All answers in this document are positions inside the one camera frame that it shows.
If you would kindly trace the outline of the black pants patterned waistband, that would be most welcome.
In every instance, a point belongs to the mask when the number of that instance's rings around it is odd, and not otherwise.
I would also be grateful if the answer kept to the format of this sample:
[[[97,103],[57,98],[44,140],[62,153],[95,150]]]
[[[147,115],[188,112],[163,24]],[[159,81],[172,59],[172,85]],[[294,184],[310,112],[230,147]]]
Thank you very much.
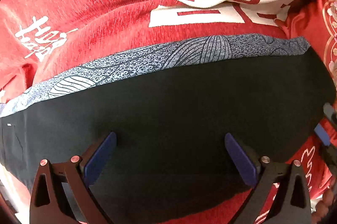
[[[306,160],[336,89],[302,37],[206,36],[102,57],[1,109],[1,164],[28,190],[40,160],[81,156],[112,223],[230,223],[249,187],[231,134],[275,162]]]

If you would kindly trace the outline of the red embroidered cushion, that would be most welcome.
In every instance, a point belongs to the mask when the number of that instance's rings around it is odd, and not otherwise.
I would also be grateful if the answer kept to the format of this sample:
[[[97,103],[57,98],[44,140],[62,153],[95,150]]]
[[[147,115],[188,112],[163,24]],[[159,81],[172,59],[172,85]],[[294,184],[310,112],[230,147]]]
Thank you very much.
[[[279,25],[289,39],[305,37],[336,80],[336,0],[294,0]]]

